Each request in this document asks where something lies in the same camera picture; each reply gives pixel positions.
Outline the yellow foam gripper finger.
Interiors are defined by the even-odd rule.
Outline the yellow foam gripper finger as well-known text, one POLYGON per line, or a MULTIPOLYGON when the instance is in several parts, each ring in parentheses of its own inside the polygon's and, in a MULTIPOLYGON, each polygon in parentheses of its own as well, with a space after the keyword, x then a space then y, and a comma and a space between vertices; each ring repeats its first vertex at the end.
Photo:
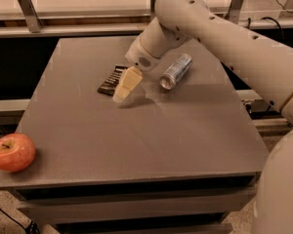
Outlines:
POLYGON ((113 100, 115 102, 122 102, 127 96, 140 84, 143 79, 142 71, 131 66, 127 68, 120 77, 119 83, 115 88, 113 100))

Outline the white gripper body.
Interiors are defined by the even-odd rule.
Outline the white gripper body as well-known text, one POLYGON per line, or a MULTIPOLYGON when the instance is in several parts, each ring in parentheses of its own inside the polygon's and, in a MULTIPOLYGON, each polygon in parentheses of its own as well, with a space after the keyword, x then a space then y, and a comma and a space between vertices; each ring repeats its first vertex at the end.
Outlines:
POLYGON ((125 58, 131 66, 139 68, 142 72, 149 72, 160 63, 160 58, 155 55, 155 44, 153 38, 138 36, 131 44, 125 58))

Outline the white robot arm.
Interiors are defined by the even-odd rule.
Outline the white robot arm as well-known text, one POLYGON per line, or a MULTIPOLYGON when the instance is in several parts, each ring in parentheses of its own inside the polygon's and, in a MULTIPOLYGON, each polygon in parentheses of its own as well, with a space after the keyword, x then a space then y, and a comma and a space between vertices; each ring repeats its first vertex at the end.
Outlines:
MULTIPOLYGON (((133 42, 113 99, 123 101, 162 57, 201 43, 293 125, 293 48, 212 14, 202 0, 155 0, 155 18, 133 42)), ((293 130, 272 149, 253 208, 251 234, 293 234, 293 130)))

